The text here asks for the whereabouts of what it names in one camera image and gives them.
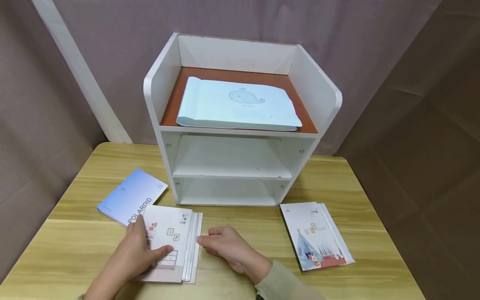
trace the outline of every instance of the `person's right hand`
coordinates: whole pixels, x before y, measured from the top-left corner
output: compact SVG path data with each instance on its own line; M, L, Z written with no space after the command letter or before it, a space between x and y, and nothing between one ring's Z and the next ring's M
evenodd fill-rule
M246 274L254 284L272 268L272 262L255 251L233 227L211 228L208 236L199 236L197 242L208 253L223 257L235 272Z

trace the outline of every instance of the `white shelf unit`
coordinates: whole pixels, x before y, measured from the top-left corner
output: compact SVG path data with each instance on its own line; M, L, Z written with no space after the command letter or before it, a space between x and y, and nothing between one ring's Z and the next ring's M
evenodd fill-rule
M182 67L288 75L316 132L161 125ZM280 204L342 103L300 45L177 33L145 77L144 95L177 205Z

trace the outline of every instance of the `sleeve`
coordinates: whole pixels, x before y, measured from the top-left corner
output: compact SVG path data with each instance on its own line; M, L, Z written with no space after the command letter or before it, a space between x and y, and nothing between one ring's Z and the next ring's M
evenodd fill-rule
M264 300L325 300L301 283L295 275L279 262L274 261L272 269L258 285L258 295Z

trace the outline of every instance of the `brown shelf surface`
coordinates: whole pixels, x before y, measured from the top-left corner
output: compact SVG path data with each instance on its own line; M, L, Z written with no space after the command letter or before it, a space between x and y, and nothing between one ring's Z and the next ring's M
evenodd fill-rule
M303 106L297 91L287 75L187 67L182 67L180 69L180 73L177 81L175 82L175 86L173 87L170 100L168 101L167 108L165 109L165 113L163 114L160 125L175 127L180 126L176 121L180 109L181 99L183 97L183 92L185 91L185 86L187 85L187 80L190 76L207 80L222 80L244 84L265 84L282 88L292 100L297 116L303 124L302 127L299 127L294 132L318 133L315 125L308 115L307 110L305 109L305 106Z

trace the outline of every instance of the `blue gradient box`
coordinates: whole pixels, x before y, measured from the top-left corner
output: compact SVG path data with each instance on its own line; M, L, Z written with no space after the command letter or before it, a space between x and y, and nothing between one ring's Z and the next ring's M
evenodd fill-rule
M135 222L146 206L155 203L166 189L165 183L137 169L110 193L97 206L97 209L127 226L129 223Z

